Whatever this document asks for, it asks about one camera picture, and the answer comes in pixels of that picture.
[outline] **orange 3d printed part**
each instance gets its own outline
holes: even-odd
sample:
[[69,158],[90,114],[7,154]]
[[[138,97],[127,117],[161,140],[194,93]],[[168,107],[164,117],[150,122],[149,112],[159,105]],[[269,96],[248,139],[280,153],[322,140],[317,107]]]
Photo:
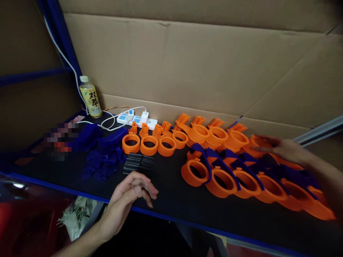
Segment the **orange 3d printed part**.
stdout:
[[142,123],[142,129],[139,135],[142,138],[140,143],[141,153],[147,156],[154,155],[157,152],[158,139],[155,136],[149,136],[149,127],[145,123]]
[[[224,182],[226,188],[223,188],[215,179],[215,176],[220,178]],[[226,198],[231,194],[237,192],[237,184],[233,177],[231,177],[227,172],[220,169],[219,166],[215,166],[212,169],[212,179],[206,184],[207,189],[219,198]]]
[[285,190],[271,177],[260,172],[257,174],[257,177],[260,179],[264,186],[264,190],[261,191],[261,194],[256,195],[255,197],[265,203],[285,201],[287,199],[287,194]]
[[314,188],[313,186],[308,186],[307,189],[313,193],[318,200],[315,200],[315,204],[312,208],[304,208],[312,216],[315,216],[321,220],[334,220],[336,219],[332,210],[329,208],[329,205],[324,197],[324,194],[321,190]]
[[176,141],[172,137],[161,135],[163,131],[164,128],[161,125],[156,124],[153,131],[153,136],[155,136],[159,140],[157,151],[162,156],[169,157],[173,155],[176,149]]
[[184,130],[189,138],[187,142],[187,145],[189,147],[192,147],[192,145],[195,143],[199,143],[200,145],[202,145],[210,136],[210,132],[208,131],[208,129],[201,125],[205,121],[205,118],[196,116],[194,121],[191,122],[191,128],[185,124],[188,120],[188,115],[181,114],[181,116],[176,121],[173,132]]
[[234,153],[238,153],[243,146],[249,143],[249,139],[239,131],[228,130],[227,134],[228,139],[217,149],[218,152],[229,149]]
[[305,189],[293,182],[286,180],[285,178],[281,179],[281,183],[285,186],[285,188],[288,189],[290,193],[285,201],[279,201],[282,206],[292,211],[300,211],[304,208],[313,208],[315,200]]
[[172,137],[175,140],[176,143],[176,149],[183,149],[186,146],[186,143],[188,142],[188,136],[182,132],[182,131],[174,131],[171,133],[169,131],[171,124],[167,121],[164,121],[162,123],[162,128],[165,136]]
[[261,194],[262,190],[260,185],[249,173],[243,171],[241,168],[237,168],[233,171],[233,174],[239,180],[240,184],[240,190],[235,193],[236,196],[247,199],[251,196]]
[[[132,122],[132,128],[129,129],[129,134],[123,137],[123,140],[121,141],[123,144],[123,151],[126,154],[129,153],[137,153],[139,151],[140,146],[140,138],[137,134],[137,125],[136,122]],[[134,145],[128,145],[128,141],[135,141],[136,143]]]
[[[195,168],[200,173],[201,178],[194,175],[191,167]],[[210,176],[206,166],[200,162],[199,158],[188,160],[181,168],[181,175],[188,184],[194,187],[201,186],[203,183],[208,181]]]
[[222,145],[222,143],[229,138],[228,133],[225,130],[220,128],[224,124],[224,121],[220,119],[214,119],[207,127],[209,128],[210,136],[205,139],[205,142],[202,144],[204,148],[211,148],[216,150]]
[[250,154],[255,159],[262,157],[265,153],[259,152],[253,149],[253,147],[270,147],[272,148],[272,145],[269,144],[264,139],[257,137],[255,135],[252,135],[249,139],[249,143],[245,146],[243,146],[243,151]]

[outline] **orange plastic bracket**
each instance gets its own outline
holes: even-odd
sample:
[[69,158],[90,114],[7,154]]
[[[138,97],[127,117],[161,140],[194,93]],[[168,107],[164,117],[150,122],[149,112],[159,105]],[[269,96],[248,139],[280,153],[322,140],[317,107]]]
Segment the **orange plastic bracket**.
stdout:
[[[195,176],[190,167],[197,169],[201,175],[201,178]],[[194,187],[199,187],[203,183],[207,182],[210,176],[206,166],[200,162],[199,158],[187,160],[187,162],[181,168],[181,175],[188,184]]]
[[176,125],[175,125],[175,127],[173,128],[173,132],[175,132],[175,131],[181,131],[182,128],[180,128],[180,127],[178,126],[178,124],[183,124],[183,125],[185,125],[186,122],[189,120],[189,118],[190,118],[190,117],[189,117],[187,114],[181,114],[180,117],[178,118],[178,120],[176,121]]
[[287,199],[288,196],[285,190],[279,185],[278,182],[265,175],[264,172],[259,172],[257,177],[264,186],[264,190],[261,191],[261,194],[255,196],[258,200],[264,203],[272,203],[285,201]]
[[132,127],[129,129],[129,133],[132,132],[133,134],[137,134],[137,124],[135,121],[132,122]]
[[147,124],[142,123],[142,129],[139,132],[139,136],[140,138],[144,138],[147,135],[149,135],[149,127]]
[[221,127],[225,122],[215,118],[209,125],[207,125],[207,127],[210,129],[212,127]]
[[170,130],[171,124],[167,121],[164,121],[162,123],[163,132],[162,134],[167,137],[172,137],[176,142],[176,149],[183,149],[186,146],[186,143],[188,142],[188,136],[182,132],[182,131],[174,131],[174,133],[171,133]]
[[228,128],[227,131],[235,130],[238,132],[243,132],[244,130],[247,130],[248,128],[242,125],[241,123],[237,123],[236,125],[232,126],[231,128]]
[[185,122],[189,119],[189,116],[187,116],[186,114],[181,114],[181,116],[179,117],[179,119],[176,121],[177,129],[180,130],[184,130],[187,135],[188,135],[188,141],[187,141],[187,145],[189,147],[192,147],[193,144],[195,143],[199,143],[200,145],[202,145],[206,138],[208,138],[210,136],[210,132],[208,131],[208,129],[200,124],[202,124],[205,119],[197,116],[195,117],[194,121],[191,123],[192,128],[188,127]]
[[196,116],[194,118],[194,121],[191,122],[191,126],[193,127],[194,125],[202,125],[206,119],[201,117],[201,116]]
[[240,190],[235,193],[236,196],[247,199],[251,196],[261,194],[262,190],[256,179],[249,173],[246,173],[241,168],[233,171],[233,174],[244,182],[245,186],[240,183]]
[[[218,176],[226,185],[226,188],[223,188],[215,180],[214,176]],[[215,166],[212,169],[212,179],[206,184],[207,189],[216,197],[226,198],[231,194],[237,192],[237,184],[233,177],[231,177],[227,172],[223,171],[219,166]]]

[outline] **finger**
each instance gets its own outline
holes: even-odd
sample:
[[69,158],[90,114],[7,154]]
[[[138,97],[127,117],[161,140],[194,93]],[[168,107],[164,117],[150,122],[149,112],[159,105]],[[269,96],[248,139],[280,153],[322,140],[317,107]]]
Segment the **finger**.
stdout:
[[151,182],[151,180],[147,178],[145,175],[138,173],[137,171],[132,171],[122,182],[120,182],[117,185],[117,187],[115,188],[113,192],[113,195],[111,197],[109,204],[112,204],[113,202],[120,199],[126,191],[131,189],[129,185],[136,179],[142,180],[146,183]]
[[138,195],[138,198],[143,197],[150,208],[153,208],[151,198],[145,190],[142,190]]
[[270,148],[270,147],[258,147],[258,146],[254,146],[253,149],[256,150],[256,151],[259,151],[259,152],[274,153],[274,148]]
[[141,181],[141,180],[135,180],[132,183],[132,185],[134,185],[134,186],[140,185],[141,187],[144,187],[145,190],[147,190],[149,192],[152,199],[157,198],[157,194],[159,193],[159,191],[154,187],[154,185],[152,183],[145,183],[144,181]]
[[123,196],[116,202],[116,206],[118,204],[119,208],[121,210],[124,210],[125,207],[134,202],[138,195],[141,193],[142,188],[140,186],[135,186],[134,188],[130,189],[129,191],[126,191]]

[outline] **power strip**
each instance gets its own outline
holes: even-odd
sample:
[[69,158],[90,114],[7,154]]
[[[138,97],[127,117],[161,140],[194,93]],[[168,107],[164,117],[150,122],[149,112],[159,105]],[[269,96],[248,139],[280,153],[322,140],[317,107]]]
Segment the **power strip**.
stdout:
[[127,123],[127,125],[132,126],[132,122],[135,121],[137,124],[137,127],[142,127],[143,123],[146,123],[149,127],[150,130],[154,130],[155,126],[157,124],[157,120],[154,119],[149,119],[149,113],[148,112],[143,112],[142,116],[137,116],[134,115],[134,110],[130,110],[129,113],[121,113],[117,117],[117,122],[121,124],[125,124],[127,122],[127,117],[128,116],[133,116],[133,119]]

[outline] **red object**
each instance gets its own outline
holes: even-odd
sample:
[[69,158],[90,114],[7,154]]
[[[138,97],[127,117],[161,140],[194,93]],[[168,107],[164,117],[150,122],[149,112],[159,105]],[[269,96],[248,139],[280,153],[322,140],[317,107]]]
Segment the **red object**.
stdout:
[[0,249],[3,257],[50,256],[57,251],[57,220],[68,199],[0,203]]

